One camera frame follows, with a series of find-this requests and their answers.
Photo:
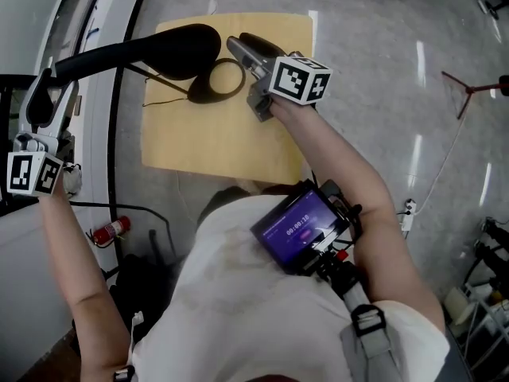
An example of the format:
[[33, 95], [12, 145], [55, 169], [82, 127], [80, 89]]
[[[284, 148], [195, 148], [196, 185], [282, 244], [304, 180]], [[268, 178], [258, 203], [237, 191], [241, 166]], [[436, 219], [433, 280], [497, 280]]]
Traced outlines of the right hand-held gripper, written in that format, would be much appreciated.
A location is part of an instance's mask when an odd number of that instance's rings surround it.
[[313, 107], [324, 98], [332, 70], [314, 59], [297, 54], [285, 56], [279, 46], [252, 33], [241, 33], [239, 38], [230, 36], [226, 46], [256, 79], [247, 103], [258, 121], [272, 117], [270, 106], [274, 96]]

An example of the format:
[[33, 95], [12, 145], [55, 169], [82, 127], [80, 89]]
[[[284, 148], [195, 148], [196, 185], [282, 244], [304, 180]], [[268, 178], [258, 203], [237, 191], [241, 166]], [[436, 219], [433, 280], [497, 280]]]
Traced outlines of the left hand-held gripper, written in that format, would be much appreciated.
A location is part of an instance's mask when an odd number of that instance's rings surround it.
[[63, 167], [57, 156], [60, 137], [67, 127], [79, 91], [71, 81], [53, 106], [49, 88], [52, 70], [45, 68], [25, 94], [18, 116], [19, 132], [7, 158], [7, 192], [30, 197], [52, 195]]

